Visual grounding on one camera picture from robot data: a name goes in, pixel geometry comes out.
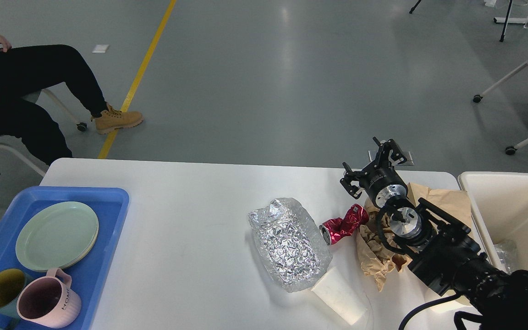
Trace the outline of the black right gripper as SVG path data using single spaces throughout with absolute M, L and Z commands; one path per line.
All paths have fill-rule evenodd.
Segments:
M 407 163 L 408 157 L 404 154 L 394 139 L 373 141 L 379 147 L 375 159 L 372 161 L 374 169 L 352 169 L 348 163 L 343 162 L 343 178 L 340 184 L 352 198 L 360 198 L 367 192 L 375 207 L 381 209 L 385 205 L 400 209 L 409 206 L 408 187 L 393 170 L 394 167 Z

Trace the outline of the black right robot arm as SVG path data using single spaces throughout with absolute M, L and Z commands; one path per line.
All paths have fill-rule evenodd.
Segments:
M 481 330 L 528 330 L 528 271 L 508 274 L 494 267 L 470 238 L 467 224 L 424 198 L 413 203 L 395 171 L 407 161 L 402 149 L 392 139 L 374 142 L 379 148 L 375 159 L 361 170 L 343 163 L 340 184 L 355 199 L 367 193 L 379 209 L 374 219 L 379 242 L 409 256 L 409 270 L 440 296 L 409 312 L 399 328 L 423 310 L 464 296 L 478 314 L 456 312 L 458 330 L 466 328 L 465 321 Z

